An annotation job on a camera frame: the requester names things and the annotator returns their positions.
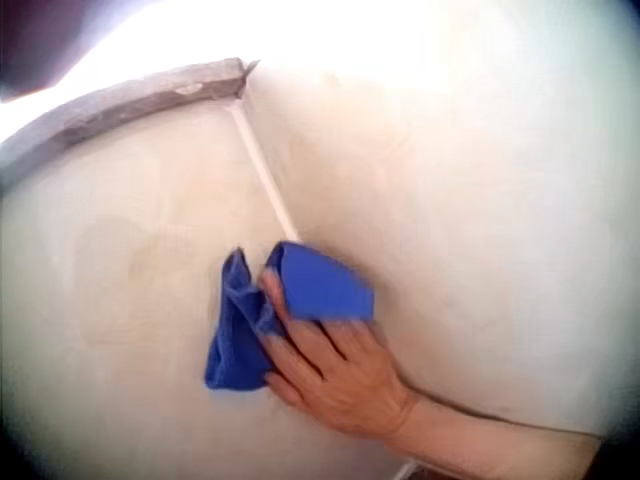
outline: gray molding strip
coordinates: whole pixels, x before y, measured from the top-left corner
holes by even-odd
[[[60,105],[0,144],[0,197],[73,145],[161,110],[237,98],[245,82],[242,61],[229,58],[129,80]]]

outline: white wall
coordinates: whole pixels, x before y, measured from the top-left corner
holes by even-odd
[[[211,392],[222,262],[283,232],[230,113],[70,149],[2,204],[3,428],[53,478],[390,478],[399,460],[266,389]]]
[[[640,395],[637,30],[611,3],[420,5],[377,30],[363,9],[362,55],[329,57],[350,69],[262,61],[245,103],[276,183],[374,280],[414,385],[608,432]]]

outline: blue cloth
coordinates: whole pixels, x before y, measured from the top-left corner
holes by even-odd
[[[371,288],[331,257],[303,245],[280,242],[266,266],[278,272],[285,301],[296,320],[373,319]],[[220,318],[209,349],[205,383],[211,389],[261,388],[264,374],[273,365],[257,333],[284,336],[284,329],[269,299],[251,283],[241,249],[224,262],[221,285]]]

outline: stain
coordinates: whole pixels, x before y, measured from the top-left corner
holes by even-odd
[[[80,236],[71,313],[96,367],[132,394],[160,394],[193,357],[210,290],[201,263],[187,239],[124,218],[99,218]]]

